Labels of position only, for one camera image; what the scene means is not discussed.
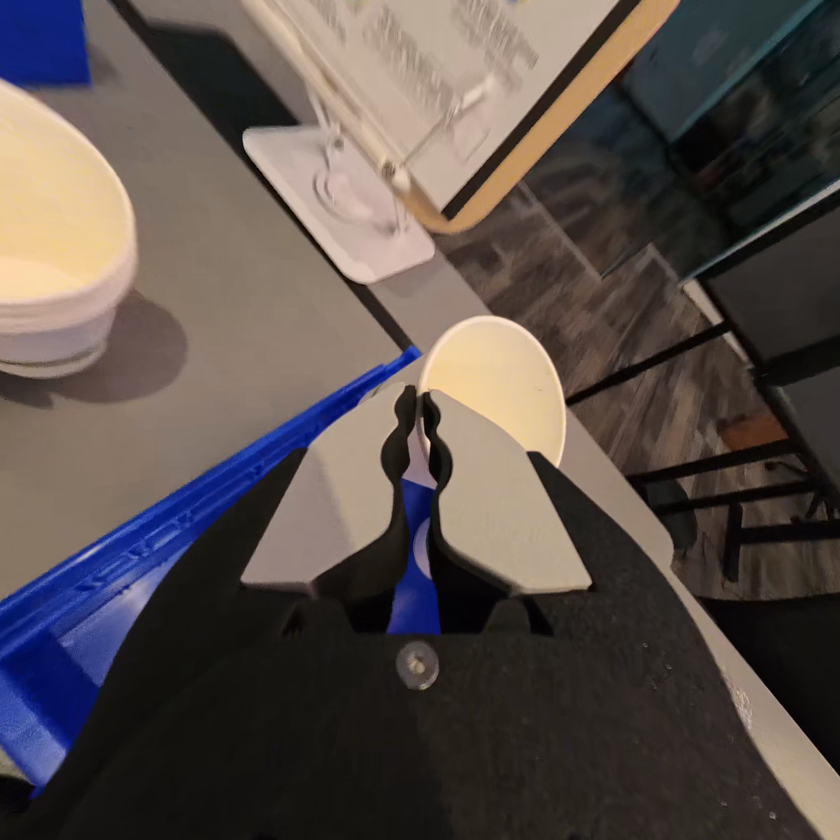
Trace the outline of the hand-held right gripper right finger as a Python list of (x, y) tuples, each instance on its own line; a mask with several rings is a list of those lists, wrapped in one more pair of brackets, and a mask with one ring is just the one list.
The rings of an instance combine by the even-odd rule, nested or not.
[(427, 551), (442, 621), (486, 621), (499, 602), (587, 592), (592, 577), (528, 452), (441, 391), (423, 394), (436, 479)]

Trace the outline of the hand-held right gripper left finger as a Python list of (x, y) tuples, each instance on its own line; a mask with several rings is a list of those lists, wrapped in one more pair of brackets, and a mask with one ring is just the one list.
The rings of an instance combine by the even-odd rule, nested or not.
[(307, 447), (240, 580), (391, 617), (407, 567), (410, 385), (382, 385)]

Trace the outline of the blue plastic bin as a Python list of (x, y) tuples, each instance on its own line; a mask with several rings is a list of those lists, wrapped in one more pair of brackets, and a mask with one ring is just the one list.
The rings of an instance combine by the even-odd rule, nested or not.
[(2, 600), (2, 751), (35, 794), (62, 764), (172, 566), (294, 449), (421, 356), (411, 346), (374, 367)]
[(2, 1), (1, 78), (23, 88), (91, 83), (82, 1)]

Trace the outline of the black round stand base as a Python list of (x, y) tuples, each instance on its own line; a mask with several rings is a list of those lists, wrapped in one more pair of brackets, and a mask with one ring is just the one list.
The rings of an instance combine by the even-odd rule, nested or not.
[[(677, 479), (667, 479), (646, 485), (640, 491), (652, 509), (666, 507), (689, 499)], [(676, 553), (685, 554), (695, 547), (698, 540), (697, 516), (691, 510), (664, 513), (656, 510), (656, 518), (668, 531)]]

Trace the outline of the black display board stand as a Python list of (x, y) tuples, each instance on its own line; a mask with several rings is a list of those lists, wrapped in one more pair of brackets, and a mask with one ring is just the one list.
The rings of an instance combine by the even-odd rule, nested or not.
[[(792, 455), (804, 468), (803, 478), (786, 486), (762, 487), (726, 503), (721, 570), (736, 582), (745, 545), (838, 539), (838, 181), (711, 261), (694, 280), (746, 351), (754, 386), (786, 434), (744, 450), (742, 460)], [(783, 490), (813, 492), (825, 502), (826, 519), (743, 525), (745, 504)]]

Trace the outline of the black flat mat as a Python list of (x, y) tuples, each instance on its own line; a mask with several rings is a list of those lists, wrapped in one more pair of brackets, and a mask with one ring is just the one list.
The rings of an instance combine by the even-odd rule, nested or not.
[(301, 255), (302, 245), (307, 244), (311, 256), (305, 259), (306, 266), (318, 264), (322, 270), (330, 269), (399, 351), (413, 352), (418, 357), (419, 351), (404, 327), (368, 287), (350, 280), (335, 261), (327, 257), (324, 248), (307, 232), (299, 216), (246, 152), (246, 130), (301, 127), (300, 121), (254, 63), (219, 28), (154, 23), (143, 16), (135, 2), (110, 1), (108, 5), (213, 127), (246, 168), (259, 193), (272, 205), (268, 218), (257, 211), (251, 212), (258, 223), (259, 240), (264, 245), (270, 239), (275, 242), (268, 248), (261, 248), (259, 256), (270, 268), (288, 273), (294, 258)]

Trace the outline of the printed instruction sign board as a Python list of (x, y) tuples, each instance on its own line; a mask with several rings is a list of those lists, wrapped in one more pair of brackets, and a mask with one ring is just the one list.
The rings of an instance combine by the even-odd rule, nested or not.
[(380, 157), (455, 216), (639, 2), (241, 2), (296, 50)]

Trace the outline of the wooden post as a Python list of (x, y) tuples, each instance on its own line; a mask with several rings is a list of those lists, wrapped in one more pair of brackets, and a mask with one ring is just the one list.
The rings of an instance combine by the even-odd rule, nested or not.
[(757, 413), (722, 419), (716, 425), (722, 443), (731, 452), (785, 441), (787, 432), (775, 415)]

